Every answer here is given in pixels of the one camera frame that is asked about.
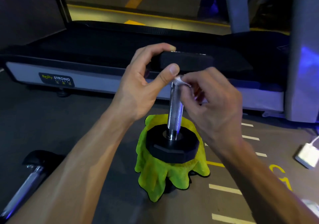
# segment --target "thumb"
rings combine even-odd
[[[152,91],[160,92],[175,76],[179,73],[179,66],[177,64],[170,64],[161,73],[148,84]]]
[[[183,103],[190,117],[197,115],[200,106],[197,101],[195,101],[192,90],[188,86],[181,86],[181,102]]]

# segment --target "white cable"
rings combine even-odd
[[[318,139],[319,139],[319,136],[317,136],[314,140],[312,140],[310,144],[313,145],[314,142],[316,142]]]

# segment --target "green towel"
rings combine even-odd
[[[199,139],[199,147],[195,158],[184,164],[165,163],[154,158],[146,149],[146,133],[156,125],[166,124],[168,114],[149,115],[145,120],[145,128],[141,132],[136,147],[138,154],[135,171],[140,174],[139,185],[148,193],[151,201],[156,202],[162,196],[165,189],[166,177],[172,184],[185,190],[189,187],[188,172],[193,170],[201,176],[209,176],[210,171],[206,163],[204,143],[199,136],[194,124],[186,118],[182,118],[181,126],[194,132]]]

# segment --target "treadmill foot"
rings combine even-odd
[[[68,97],[70,95],[70,93],[66,92],[64,88],[59,88],[56,94],[58,97]]]

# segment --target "white power adapter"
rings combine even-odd
[[[316,167],[319,160],[319,149],[313,146],[317,139],[319,139],[319,136],[312,140],[311,143],[306,143],[295,156],[295,159],[308,169]]]

